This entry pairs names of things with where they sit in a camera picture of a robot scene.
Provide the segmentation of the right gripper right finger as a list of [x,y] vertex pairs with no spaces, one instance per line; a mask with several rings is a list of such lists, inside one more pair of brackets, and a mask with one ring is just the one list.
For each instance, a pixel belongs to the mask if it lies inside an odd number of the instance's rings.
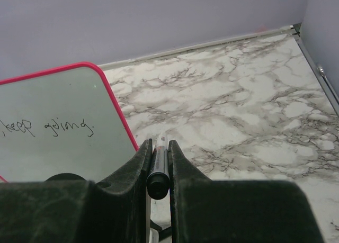
[[169,142],[173,242],[323,242],[301,188],[290,181],[206,177]]

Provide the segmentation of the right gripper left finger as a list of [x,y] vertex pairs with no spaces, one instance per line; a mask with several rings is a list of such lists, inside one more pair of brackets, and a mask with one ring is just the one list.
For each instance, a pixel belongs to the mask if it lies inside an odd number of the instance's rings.
[[1,242],[148,242],[152,141],[98,183],[1,184]]

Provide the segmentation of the pink framed whiteboard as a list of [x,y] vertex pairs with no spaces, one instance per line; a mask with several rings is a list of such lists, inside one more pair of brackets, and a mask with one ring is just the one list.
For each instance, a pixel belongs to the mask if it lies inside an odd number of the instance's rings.
[[1,81],[1,182],[61,173],[100,181],[137,149],[97,65],[79,62]]

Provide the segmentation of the white whiteboard marker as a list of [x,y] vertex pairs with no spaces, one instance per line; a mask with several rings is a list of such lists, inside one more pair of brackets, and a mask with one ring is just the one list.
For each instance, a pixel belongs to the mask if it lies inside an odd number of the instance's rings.
[[168,172],[168,138],[166,132],[162,132],[156,140],[146,186],[148,195],[154,200],[161,200],[168,193],[170,176]]

